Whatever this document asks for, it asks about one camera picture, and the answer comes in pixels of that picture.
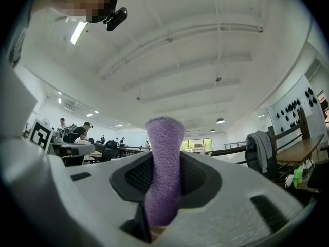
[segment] office chair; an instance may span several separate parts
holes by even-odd
[[[100,162],[110,161],[111,159],[118,158],[120,150],[117,147],[117,142],[107,141],[103,148],[102,157]]]

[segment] window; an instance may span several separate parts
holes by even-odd
[[[181,151],[200,153],[212,151],[212,140],[197,139],[197,140],[184,140],[180,147]]]

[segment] table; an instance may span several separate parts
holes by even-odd
[[[295,143],[293,146],[277,154],[277,162],[291,164],[303,163],[310,158],[312,152],[317,148],[323,137],[324,134],[321,134]]]
[[[98,152],[98,151],[95,151],[91,154],[88,154],[89,156],[92,156],[92,157],[102,157],[102,153]]]

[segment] ceiling beam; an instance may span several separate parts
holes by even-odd
[[[239,79],[227,79],[227,80],[221,80],[220,82],[216,83],[215,87],[225,87],[225,86],[235,86],[239,85],[240,81]],[[142,103],[150,103],[152,101],[157,101],[157,100],[162,100],[162,99],[167,99],[171,97],[176,97],[179,95],[183,94],[188,94],[188,93],[194,93],[194,92],[199,92],[199,91],[204,91],[204,90],[210,90],[214,89],[214,83],[213,82],[207,82],[191,87],[183,87],[171,92],[166,92],[163,94],[159,94],[158,96],[151,96],[148,98],[142,98]]]
[[[221,64],[224,63],[233,63],[233,62],[249,62],[252,61],[251,54],[244,54],[244,55],[228,55],[223,56],[221,59]],[[214,65],[217,62],[217,59],[209,59],[206,61],[200,62],[192,62],[190,64],[181,66],[180,68],[173,68],[173,69],[163,69],[156,73],[150,74],[147,77],[139,78],[138,80],[134,80],[126,85],[122,86],[122,91],[128,92],[140,86],[146,85],[148,83],[154,82],[159,79],[166,78],[168,76],[172,76],[178,73],[183,73],[191,70],[202,69],[209,66]]]
[[[227,113],[227,109],[221,109],[221,110],[217,110],[217,111],[197,113],[197,114],[186,114],[186,115],[178,115],[178,116],[173,115],[173,117],[177,118],[179,120],[199,119],[199,118],[205,118],[205,117],[214,116],[214,115],[224,115],[226,113]]]
[[[226,103],[226,102],[233,102],[233,96],[228,96],[226,98],[222,98],[219,100],[211,100],[211,101],[204,101],[202,103],[194,103],[194,104],[183,104],[178,107],[171,107],[168,109],[162,109],[156,111],[154,114],[163,114],[163,113],[173,113],[173,112],[178,112],[178,111],[183,111],[183,110],[188,110],[192,108],[198,108],[198,107],[206,107],[210,105],[217,105],[220,103]]]
[[[222,14],[220,16],[221,25],[229,23],[237,25],[247,25],[249,27],[262,26],[262,21],[257,17],[244,14]],[[133,42],[121,49],[118,54],[110,58],[103,67],[98,70],[98,77],[102,79],[108,78],[111,74],[115,74],[126,65],[131,64],[142,56],[145,56],[156,49],[159,49],[171,42],[181,39],[198,36],[200,34],[218,32],[218,17],[216,14],[204,14],[194,17],[187,17],[169,24],[163,25],[158,29],[154,29],[146,33],[146,35],[138,39],[136,48]],[[243,32],[251,32],[257,34],[254,30],[246,30]]]

